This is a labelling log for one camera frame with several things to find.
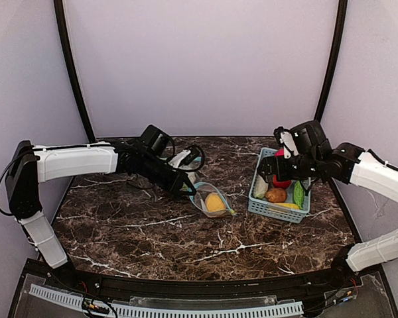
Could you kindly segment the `clear zip bag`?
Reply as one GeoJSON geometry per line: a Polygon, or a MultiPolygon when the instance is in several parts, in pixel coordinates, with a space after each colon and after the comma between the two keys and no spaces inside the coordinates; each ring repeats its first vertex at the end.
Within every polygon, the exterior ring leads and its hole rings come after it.
{"type": "Polygon", "coordinates": [[[204,165],[204,157],[198,156],[187,165],[174,167],[167,158],[158,159],[157,177],[153,183],[175,197],[195,196],[196,173],[204,165]]]}
{"type": "Polygon", "coordinates": [[[208,182],[194,184],[196,194],[190,196],[190,201],[205,216],[211,219],[234,216],[234,211],[226,194],[208,182]]]}

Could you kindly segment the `red round fruit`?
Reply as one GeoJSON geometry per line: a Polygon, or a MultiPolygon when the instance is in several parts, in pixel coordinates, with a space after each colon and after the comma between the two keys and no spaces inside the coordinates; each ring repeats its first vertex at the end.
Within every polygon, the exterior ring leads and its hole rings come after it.
{"type": "Polygon", "coordinates": [[[273,176],[273,186],[276,188],[281,188],[281,189],[287,189],[291,185],[292,181],[287,180],[287,181],[280,181],[277,179],[277,176],[273,176]]]}

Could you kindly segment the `green bumpy cucumber toy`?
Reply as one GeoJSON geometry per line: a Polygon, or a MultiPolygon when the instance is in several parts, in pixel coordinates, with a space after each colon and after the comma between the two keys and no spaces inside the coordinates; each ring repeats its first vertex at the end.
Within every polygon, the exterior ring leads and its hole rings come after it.
{"type": "Polygon", "coordinates": [[[300,181],[295,182],[293,190],[293,203],[297,205],[297,209],[302,209],[305,197],[305,190],[300,181]]]}

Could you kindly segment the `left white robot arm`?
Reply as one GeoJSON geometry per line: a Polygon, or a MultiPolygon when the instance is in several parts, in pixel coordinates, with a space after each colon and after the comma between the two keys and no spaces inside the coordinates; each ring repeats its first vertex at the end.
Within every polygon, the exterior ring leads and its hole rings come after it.
{"type": "Polygon", "coordinates": [[[43,260],[53,270],[70,265],[70,257],[56,236],[41,203],[40,187],[89,174],[127,174],[145,178],[152,186],[176,196],[194,196],[196,188],[174,160],[189,150],[163,158],[174,140],[154,125],[137,138],[62,146],[33,145],[23,140],[0,175],[0,214],[20,224],[43,260]]]}

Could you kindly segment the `orange fruit toy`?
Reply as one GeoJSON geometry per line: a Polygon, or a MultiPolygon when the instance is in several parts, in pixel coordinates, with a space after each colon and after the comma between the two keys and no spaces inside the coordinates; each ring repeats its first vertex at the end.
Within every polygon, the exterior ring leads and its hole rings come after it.
{"type": "Polygon", "coordinates": [[[216,193],[210,193],[205,200],[205,205],[208,212],[218,212],[226,209],[226,204],[222,198],[216,193]]]}

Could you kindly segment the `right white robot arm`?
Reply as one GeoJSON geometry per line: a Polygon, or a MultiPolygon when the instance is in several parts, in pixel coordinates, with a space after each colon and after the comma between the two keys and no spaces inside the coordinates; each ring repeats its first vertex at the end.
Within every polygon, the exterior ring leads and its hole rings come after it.
{"type": "MultiPolygon", "coordinates": [[[[350,142],[333,148],[318,120],[291,129],[279,127],[274,135],[284,154],[259,161],[257,173],[262,178],[277,176],[281,181],[298,182],[310,178],[323,182],[335,179],[398,204],[398,167],[382,160],[373,150],[350,142]]],[[[366,242],[345,246],[333,259],[332,267],[354,273],[395,259],[398,259],[398,228],[366,242]]]]}

